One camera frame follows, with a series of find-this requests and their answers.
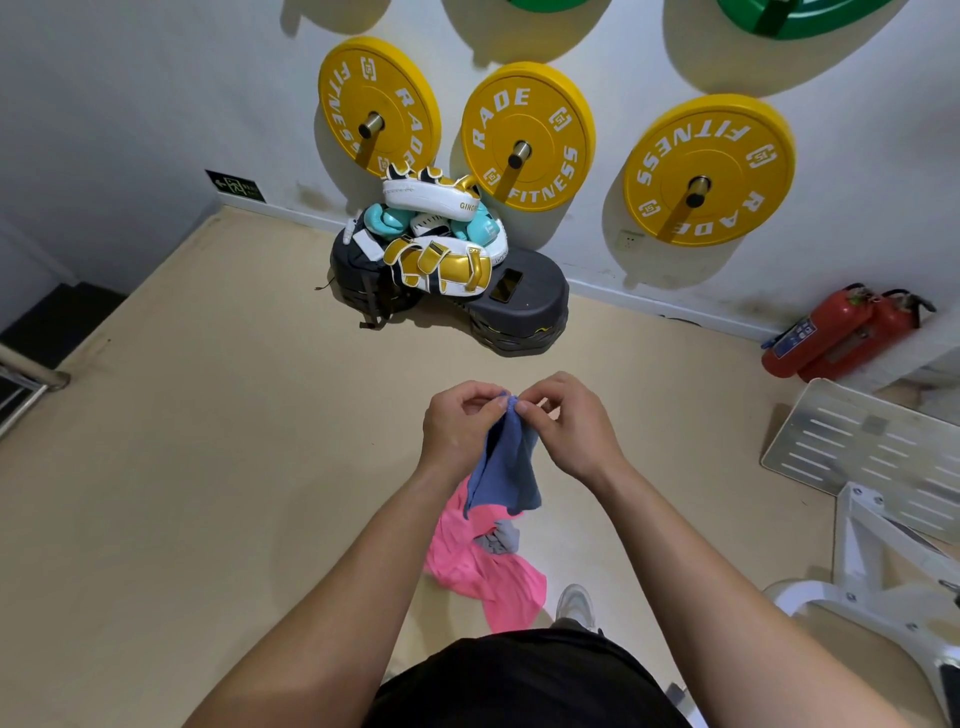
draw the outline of pink cloth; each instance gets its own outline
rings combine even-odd
[[[480,599],[493,633],[529,629],[546,601],[546,576],[514,553],[494,555],[475,544],[495,522],[515,517],[502,505],[480,505],[467,520],[466,500],[464,480],[446,502],[423,567],[450,591]]]

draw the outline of electrical outlet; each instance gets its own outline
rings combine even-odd
[[[616,249],[618,251],[635,251],[646,237],[642,232],[620,231],[616,236]]]

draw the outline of metal stair railing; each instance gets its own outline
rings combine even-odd
[[[12,394],[0,401],[0,438],[10,432],[47,392],[56,392],[70,383],[70,375],[66,372],[48,369],[3,344],[0,344],[0,377],[16,387]],[[10,407],[13,407],[12,411],[4,417],[3,412]]]

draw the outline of emergency exit sign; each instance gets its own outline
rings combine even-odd
[[[256,182],[253,180],[244,180],[242,177],[231,177],[222,172],[211,172],[208,169],[205,170],[205,172],[210,177],[210,181],[213,182],[214,186],[221,192],[226,192],[228,195],[236,195],[237,197],[246,197],[248,200],[257,200],[259,203],[267,202],[263,199],[263,195],[260,194],[260,188],[256,186]]]

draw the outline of smartphone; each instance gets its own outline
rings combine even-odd
[[[499,301],[501,303],[507,303],[510,298],[514,295],[517,285],[523,280],[523,274],[519,271],[515,271],[513,268],[508,268],[503,272],[503,278],[497,282],[497,285],[494,287],[490,297],[494,301]]]

